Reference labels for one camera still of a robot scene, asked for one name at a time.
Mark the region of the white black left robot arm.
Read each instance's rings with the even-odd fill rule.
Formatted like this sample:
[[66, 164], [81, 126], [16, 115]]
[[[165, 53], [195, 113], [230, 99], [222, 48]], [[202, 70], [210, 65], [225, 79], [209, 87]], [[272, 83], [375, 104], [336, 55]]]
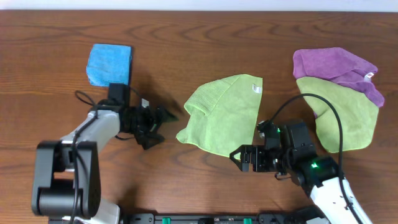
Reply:
[[164, 122], [177, 117], [164, 107], [129, 106], [125, 100], [101, 100], [87, 118], [59, 140], [42, 141], [35, 157], [31, 208], [58, 223], [119, 223], [121, 209], [101, 196], [98, 154], [119, 133], [132, 134], [149, 149], [164, 141]]

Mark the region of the green microfiber cloth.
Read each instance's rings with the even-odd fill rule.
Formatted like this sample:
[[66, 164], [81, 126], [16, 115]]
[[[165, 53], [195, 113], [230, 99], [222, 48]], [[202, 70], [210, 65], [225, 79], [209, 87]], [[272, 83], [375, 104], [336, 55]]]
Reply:
[[239, 74], [199, 86], [184, 104], [190, 118], [177, 140], [224, 157], [252, 144], [262, 84], [260, 77]]

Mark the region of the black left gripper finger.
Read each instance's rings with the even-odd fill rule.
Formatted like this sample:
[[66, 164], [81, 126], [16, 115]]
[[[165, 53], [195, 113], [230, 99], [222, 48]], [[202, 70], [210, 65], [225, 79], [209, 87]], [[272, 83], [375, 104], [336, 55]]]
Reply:
[[172, 114], [162, 106], [156, 108], [155, 115], [157, 121], [160, 123], [169, 123], [169, 122], [178, 121], [178, 118], [174, 114]]
[[164, 137], [158, 132], [144, 133], [139, 131], [136, 133], [136, 141], [144, 150], [148, 150], [151, 147], [164, 142]]

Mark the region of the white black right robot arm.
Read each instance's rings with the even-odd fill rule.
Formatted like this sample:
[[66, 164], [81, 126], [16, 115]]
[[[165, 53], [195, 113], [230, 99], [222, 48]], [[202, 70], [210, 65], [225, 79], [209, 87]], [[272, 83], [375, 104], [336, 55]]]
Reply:
[[277, 180], [290, 179], [303, 189], [319, 212], [316, 221], [370, 223], [348, 180], [330, 156], [319, 156], [303, 121], [257, 126], [264, 144], [242, 145], [229, 158], [247, 172], [272, 172]]

